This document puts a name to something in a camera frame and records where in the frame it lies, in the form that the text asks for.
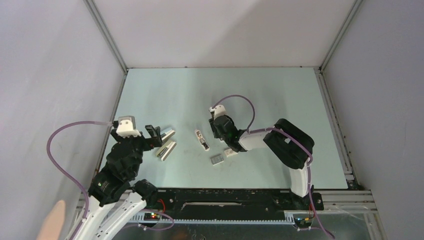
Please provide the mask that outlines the white staple box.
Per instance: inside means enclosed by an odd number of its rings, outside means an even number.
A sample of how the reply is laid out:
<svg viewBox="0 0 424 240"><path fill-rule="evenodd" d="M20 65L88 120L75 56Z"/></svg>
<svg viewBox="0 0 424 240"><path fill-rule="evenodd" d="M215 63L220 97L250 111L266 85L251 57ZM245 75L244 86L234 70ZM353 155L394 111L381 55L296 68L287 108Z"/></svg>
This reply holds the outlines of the white staple box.
<svg viewBox="0 0 424 240"><path fill-rule="evenodd" d="M227 158L237 155L238 153L231 148L227 148L224 150L224 154Z"/></svg>

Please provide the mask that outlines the white small stapler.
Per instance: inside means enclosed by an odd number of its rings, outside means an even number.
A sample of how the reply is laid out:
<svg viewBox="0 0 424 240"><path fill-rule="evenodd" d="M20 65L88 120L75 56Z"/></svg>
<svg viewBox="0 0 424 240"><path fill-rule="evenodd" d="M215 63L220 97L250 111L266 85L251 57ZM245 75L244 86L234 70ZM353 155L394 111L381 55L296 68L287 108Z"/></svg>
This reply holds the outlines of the white small stapler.
<svg viewBox="0 0 424 240"><path fill-rule="evenodd" d="M195 131L195 135L200 143L200 145L202 146L202 148L207 152L210 150L210 146L208 145L208 143L206 142L206 139L204 138L202 132L198 129L196 129Z"/></svg>

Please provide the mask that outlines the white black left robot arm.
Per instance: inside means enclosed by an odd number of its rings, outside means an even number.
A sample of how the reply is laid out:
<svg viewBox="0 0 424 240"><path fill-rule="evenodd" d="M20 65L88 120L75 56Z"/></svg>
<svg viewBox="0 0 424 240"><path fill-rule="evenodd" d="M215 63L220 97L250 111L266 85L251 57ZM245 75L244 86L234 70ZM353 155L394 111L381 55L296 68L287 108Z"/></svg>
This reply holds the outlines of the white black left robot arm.
<svg viewBox="0 0 424 240"><path fill-rule="evenodd" d="M131 185L138 176L143 153L163 145L159 126L146 125L145 129L149 138L132 125L124 128L114 122L110 134L116 143L90 184L80 222L66 239L111 240L136 213L156 206L157 187L146 179Z"/></svg>

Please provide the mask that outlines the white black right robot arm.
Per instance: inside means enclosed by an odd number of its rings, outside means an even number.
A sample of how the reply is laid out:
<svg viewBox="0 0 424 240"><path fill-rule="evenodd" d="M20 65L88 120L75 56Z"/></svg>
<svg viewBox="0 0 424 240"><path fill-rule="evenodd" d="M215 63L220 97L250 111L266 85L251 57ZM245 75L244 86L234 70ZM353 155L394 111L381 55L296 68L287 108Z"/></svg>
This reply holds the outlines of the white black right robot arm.
<svg viewBox="0 0 424 240"><path fill-rule="evenodd" d="M311 202L308 163L312 159L314 140L285 118L273 126L248 131L238 129L228 115L208 120L213 136L227 144L234 152L269 148L289 168L291 204L304 209Z"/></svg>

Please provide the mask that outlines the grey staple strip block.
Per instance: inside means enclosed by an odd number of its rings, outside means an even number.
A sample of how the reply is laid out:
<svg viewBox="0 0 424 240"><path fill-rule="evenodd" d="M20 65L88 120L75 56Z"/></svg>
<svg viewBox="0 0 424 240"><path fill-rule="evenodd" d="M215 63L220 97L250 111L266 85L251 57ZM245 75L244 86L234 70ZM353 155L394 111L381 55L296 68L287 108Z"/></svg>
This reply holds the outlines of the grey staple strip block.
<svg viewBox="0 0 424 240"><path fill-rule="evenodd" d="M210 162L213 166L216 166L224 162L224 157L221 154L215 155L210 159Z"/></svg>

